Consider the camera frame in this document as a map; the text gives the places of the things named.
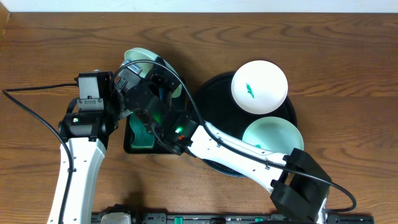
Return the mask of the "green scrubbing sponge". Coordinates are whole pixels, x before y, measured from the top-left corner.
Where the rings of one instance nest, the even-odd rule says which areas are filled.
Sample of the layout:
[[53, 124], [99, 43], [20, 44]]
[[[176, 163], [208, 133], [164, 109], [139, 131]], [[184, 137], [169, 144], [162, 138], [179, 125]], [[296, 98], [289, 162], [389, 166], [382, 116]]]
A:
[[131, 115], [129, 125], [134, 134], [131, 147], [134, 150], [152, 149], [155, 143], [155, 138], [152, 134], [147, 132], [146, 127], [143, 125], [141, 120], [135, 115]]

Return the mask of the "white plate top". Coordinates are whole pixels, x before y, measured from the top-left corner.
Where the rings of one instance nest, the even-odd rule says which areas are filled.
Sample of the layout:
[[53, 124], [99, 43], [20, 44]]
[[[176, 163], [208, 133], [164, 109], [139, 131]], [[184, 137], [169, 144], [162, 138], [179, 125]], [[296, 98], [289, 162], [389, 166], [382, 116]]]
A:
[[240, 67], [231, 81], [231, 93], [236, 104], [251, 114], [275, 111], [285, 101], [289, 84], [276, 64], [255, 60]]

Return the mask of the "mint plate bottom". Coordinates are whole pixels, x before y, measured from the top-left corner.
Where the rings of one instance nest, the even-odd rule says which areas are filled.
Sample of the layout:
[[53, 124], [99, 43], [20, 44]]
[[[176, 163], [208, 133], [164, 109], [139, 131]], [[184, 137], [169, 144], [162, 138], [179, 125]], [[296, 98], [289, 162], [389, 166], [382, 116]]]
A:
[[304, 150], [300, 131], [291, 122], [264, 117], [252, 122], [245, 130], [242, 141], [262, 149], [290, 155], [293, 149]]

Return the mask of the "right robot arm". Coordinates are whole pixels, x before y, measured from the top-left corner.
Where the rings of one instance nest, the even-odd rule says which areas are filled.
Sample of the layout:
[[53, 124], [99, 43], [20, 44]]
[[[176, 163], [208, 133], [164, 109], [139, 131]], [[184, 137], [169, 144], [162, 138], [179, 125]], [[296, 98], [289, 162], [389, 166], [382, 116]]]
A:
[[[234, 74], [231, 92], [234, 101], [244, 111], [266, 114], [284, 102], [288, 83], [277, 65], [255, 60], [244, 64]], [[297, 188], [286, 185], [283, 180], [284, 174], [289, 171], [289, 159], [304, 156], [304, 151], [294, 149], [287, 155], [258, 148], [220, 131], [204, 121], [200, 113], [197, 114], [198, 123], [189, 130], [186, 119], [171, 118], [171, 106], [157, 95], [146, 94], [141, 83], [129, 89], [124, 97], [124, 105], [168, 150], [185, 148], [196, 157], [215, 161], [249, 177], [271, 194], [278, 211], [291, 220], [325, 221], [329, 180], [299, 171], [295, 172]]]

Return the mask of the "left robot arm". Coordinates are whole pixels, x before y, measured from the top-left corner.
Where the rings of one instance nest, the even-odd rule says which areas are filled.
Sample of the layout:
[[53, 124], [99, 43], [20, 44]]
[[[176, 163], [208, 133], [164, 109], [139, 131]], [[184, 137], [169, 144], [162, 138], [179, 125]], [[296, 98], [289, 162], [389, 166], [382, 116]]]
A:
[[82, 90], [58, 125], [60, 171], [48, 223], [91, 222], [98, 172], [116, 124], [105, 103], [98, 89]]

